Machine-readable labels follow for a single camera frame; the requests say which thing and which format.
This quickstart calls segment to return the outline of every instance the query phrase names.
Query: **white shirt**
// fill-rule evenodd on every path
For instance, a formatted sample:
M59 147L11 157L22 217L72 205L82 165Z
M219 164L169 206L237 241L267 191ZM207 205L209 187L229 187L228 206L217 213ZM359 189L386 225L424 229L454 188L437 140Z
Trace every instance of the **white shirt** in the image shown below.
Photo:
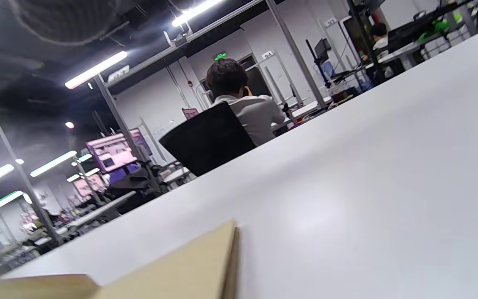
M388 36L378 39L376 44L373 46L373 49L377 50L377 49L384 48L386 46L388 46ZM377 55L377 58L381 59L387 55L388 55L388 50L385 50L379 53L379 55ZM390 66L387 66L387 68L385 68L385 77L390 78L391 76L394 76L394 72Z
M373 49L377 50L377 49L384 48L386 46L388 46L388 37L382 37L376 42L376 44L373 46ZM388 50L385 50L379 53L379 55L377 55L377 58L381 59L387 55L388 55Z
M213 106L227 102L256 146L275 138L272 123L281 124L285 114L269 96L220 96Z

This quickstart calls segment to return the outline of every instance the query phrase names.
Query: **doorway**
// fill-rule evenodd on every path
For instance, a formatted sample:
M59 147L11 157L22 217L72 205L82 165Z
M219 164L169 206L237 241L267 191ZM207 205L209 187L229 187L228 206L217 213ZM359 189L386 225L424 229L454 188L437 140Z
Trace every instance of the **doorway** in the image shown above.
M254 60L254 57L250 55L249 57L245 59L241 59L239 61L243 68L246 70L250 68L251 66L256 64L256 61ZM267 95L267 96L272 96L271 91L265 82L263 75L261 74L261 71L259 68L253 68L246 72L246 75L248 76L248 87L252 91L252 95L254 96L260 96L260 95ZM209 87L207 86L206 79L202 80L200 82L205 90L210 90ZM212 93L208 94L210 100L212 103L215 102L215 97L213 96Z

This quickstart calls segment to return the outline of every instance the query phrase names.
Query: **green exit sign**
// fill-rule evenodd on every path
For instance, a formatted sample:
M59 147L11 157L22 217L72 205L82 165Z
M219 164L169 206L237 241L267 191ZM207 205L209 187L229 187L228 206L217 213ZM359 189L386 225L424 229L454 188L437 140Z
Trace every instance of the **green exit sign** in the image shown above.
M217 61L219 59L223 59L223 58L226 58L226 53L222 53L222 54L217 55L217 57L215 57L215 61Z

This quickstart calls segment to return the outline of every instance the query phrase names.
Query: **black office chair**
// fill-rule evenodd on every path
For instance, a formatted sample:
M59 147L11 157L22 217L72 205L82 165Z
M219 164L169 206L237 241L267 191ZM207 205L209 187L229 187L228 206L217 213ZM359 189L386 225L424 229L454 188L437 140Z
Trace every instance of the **black office chair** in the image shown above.
M160 143L196 176L256 148L226 102L175 127Z

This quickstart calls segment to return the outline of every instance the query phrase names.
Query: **cardboard box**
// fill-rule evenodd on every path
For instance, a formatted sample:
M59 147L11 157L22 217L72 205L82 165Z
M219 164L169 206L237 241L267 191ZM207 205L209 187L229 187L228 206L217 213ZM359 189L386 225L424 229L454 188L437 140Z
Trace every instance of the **cardboard box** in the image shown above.
M104 287L85 274L0 280L0 299L235 299L238 261L230 221Z

